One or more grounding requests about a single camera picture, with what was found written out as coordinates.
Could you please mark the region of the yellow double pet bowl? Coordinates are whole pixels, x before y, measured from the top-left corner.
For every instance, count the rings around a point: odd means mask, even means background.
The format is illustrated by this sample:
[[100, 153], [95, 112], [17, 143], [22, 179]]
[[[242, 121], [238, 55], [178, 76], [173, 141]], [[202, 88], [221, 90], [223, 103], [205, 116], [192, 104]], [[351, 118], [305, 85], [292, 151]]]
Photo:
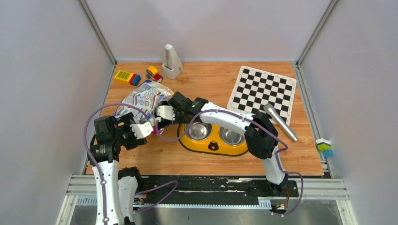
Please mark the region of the yellow double pet bowl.
[[218, 125], [199, 122], [191, 126], [180, 124], [177, 136], [185, 149], [196, 153], [237, 157], [248, 151], [242, 135]]

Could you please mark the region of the colourful pet food bag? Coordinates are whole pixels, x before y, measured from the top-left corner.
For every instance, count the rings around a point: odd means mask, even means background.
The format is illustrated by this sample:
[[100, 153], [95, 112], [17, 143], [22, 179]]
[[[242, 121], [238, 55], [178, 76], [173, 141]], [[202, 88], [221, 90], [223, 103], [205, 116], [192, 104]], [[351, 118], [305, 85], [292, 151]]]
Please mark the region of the colourful pet food bag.
[[153, 132], [155, 131], [155, 118], [156, 112], [154, 111], [156, 106], [162, 101], [168, 101], [173, 96], [174, 91], [169, 87], [162, 85], [161, 83], [146, 80], [135, 88], [127, 97], [122, 101], [123, 104], [133, 105], [144, 113], [140, 113], [134, 108], [130, 108], [124, 105], [117, 107], [113, 116], [120, 118], [125, 114], [133, 113], [133, 124], [143, 124], [147, 121], [153, 126]]

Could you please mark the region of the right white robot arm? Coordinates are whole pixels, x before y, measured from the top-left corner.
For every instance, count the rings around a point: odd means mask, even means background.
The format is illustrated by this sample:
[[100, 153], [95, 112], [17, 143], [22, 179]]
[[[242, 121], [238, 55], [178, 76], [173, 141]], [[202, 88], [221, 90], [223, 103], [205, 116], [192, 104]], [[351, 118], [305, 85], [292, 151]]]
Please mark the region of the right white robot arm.
[[278, 131], [264, 112], [258, 111], [254, 115], [237, 113], [203, 98], [191, 101], [175, 92], [171, 99], [157, 107], [156, 115], [171, 124], [201, 122], [218, 125], [243, 136], [248, 151], [263, 164], [269, 192], [278, 196], [286, 191], [289, 176], [277, 156], [278, 145], [283, 141], [278, 138]]

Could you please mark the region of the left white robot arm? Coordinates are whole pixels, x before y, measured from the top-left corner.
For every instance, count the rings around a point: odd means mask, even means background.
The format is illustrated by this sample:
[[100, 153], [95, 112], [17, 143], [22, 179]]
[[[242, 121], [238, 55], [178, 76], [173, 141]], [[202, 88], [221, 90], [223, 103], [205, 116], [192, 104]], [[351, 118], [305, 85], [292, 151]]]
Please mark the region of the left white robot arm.
[[147, 143], [138, 139], [131, 127], [133, 114], [120, 118], [103, 116], [94, 120], [95, 135], [89, 146], [96, 184], [97, 225], [133, 225], [134, 194], [144, 181], [136, 167], [119, 168], [121, 147], [131, 150]]

